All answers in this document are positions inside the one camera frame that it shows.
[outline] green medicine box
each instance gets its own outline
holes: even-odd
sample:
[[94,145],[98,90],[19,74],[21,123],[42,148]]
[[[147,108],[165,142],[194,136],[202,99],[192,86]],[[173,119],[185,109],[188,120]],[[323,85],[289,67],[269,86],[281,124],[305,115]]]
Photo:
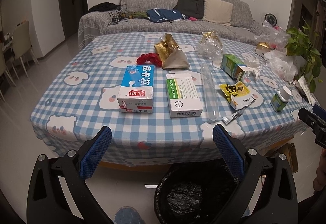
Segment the green medicine box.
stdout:
[[221,69],[228,73],[232,79],[240,80],[247,66],[235,55],[225,54],[222,58]]

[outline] human hand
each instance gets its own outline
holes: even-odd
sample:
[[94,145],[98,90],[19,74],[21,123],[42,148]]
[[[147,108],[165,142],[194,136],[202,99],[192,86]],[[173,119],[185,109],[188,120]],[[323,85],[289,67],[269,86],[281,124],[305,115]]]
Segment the human hand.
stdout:
[[314,180],[314,190],[321,191],[326,186],[326,149],[322,150],[316,174],[317,178]]

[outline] sofa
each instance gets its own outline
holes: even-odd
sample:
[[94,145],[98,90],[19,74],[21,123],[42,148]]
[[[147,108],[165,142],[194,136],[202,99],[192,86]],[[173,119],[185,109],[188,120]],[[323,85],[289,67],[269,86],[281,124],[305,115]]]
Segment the sofa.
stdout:
[[[126,5],[126,12],[147,11],[152,8],[173,9],[178,0],[120,0],[120,5]],[[252,19],[249,5],[240,0],[223,0],[233,4],[231,26],[225,26],[208,21],[175,21],[153,23],[147,19],[128,19],[128,22],[120,22],[109,25],[112,13],[91,12],[84,15],[79,22],[78,44],[83,49],[95,37],[104,34],[127,32],[179,32],[202,34],[202,32],[216,31],[225,39],[235,40],[247,44],[256,45],[255,35],[267,34],[261,23]]]

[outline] plastic tube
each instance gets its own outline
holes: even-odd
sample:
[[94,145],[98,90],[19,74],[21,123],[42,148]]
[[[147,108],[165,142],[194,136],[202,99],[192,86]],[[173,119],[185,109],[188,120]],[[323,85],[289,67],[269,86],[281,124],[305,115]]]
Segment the plastic tube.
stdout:
[[209,70],[207,63],[203,63],[200,69],[202,71],[205,105],[208,118],[211,121],[216,121],[219,117],[219,111],[213,77],[211,76],[211,71]]

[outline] red logo on milk carton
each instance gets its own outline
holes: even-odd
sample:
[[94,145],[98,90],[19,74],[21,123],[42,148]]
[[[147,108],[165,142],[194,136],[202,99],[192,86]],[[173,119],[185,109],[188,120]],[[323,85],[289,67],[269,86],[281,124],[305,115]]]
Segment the red logo on milk carton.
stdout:
[[133,89],[129,92],[129,96],[145,97],[145,91],[139,89]]

